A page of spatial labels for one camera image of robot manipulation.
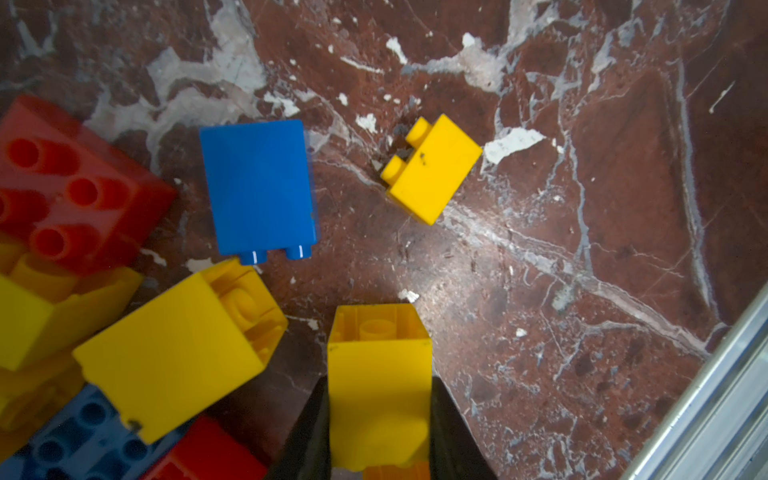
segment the blue block with studs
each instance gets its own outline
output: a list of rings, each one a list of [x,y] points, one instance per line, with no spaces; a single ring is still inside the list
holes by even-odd
[[[268,250],[310,257],[317,228],[301,121],[202,128],[200,142],[219,252],[243,265],[266,262]]]
[[[145,445],[123,426],[107,397],[88,385],[0,465],[0,478],[135,480],[176,445],[192,421]]]

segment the red marble floor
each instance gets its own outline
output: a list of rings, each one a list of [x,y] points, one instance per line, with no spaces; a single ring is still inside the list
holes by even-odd
[[[197,129],[304,121],[322,239],[263,266],[290,328],[211,409],[267,458],[336,306],[406,290],[500,478],[618,478],[768,279],[762,0],[2,4],[2,109],[51,100],[179,190],[132,308],[220,259]],[[427,227],[377,171],[441,113],[485,156]]]

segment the pile of blocks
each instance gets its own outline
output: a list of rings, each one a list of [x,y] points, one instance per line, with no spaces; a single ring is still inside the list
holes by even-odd
[[[142,282],[128,265],[175,190],[38,98],[17,98],[0,124],[0,478],[266,474],[199,414],[264,371],[286,331],[252,266],[270,250],[311,256],[311,166],[300,121],[205,128],[200,139],[219,249],[236,258],[121,319]],[[413,153],[382,179],[433,224],[482,150],[446,116],[419,119],[406,140]],[[432,341],[413,306],[338,308],[334,466],[428,478],[431,394]]]

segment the marble surface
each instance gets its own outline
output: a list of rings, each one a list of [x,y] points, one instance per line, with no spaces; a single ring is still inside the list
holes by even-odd
[[[290,328],[211,409],[262,458],[336,306],[405,290],[500,478],[618,478],[768,279],[766,21],[762,0],[3,0],[0,107],[53,101],[178,189],[131,308],[221,258],[197,129],[304,121],[322,238],[262,267]],[[377,171],[441,113],[486,153],[427,227]]]

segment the red block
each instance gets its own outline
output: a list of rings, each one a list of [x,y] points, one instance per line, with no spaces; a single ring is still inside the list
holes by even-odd
[[[21,95],[0,124],[0,230],[78,275],[132,262],[175,197],[47,101]]]
[[[141,480],[261,480],[266,467],[219,424],[201,415]]]

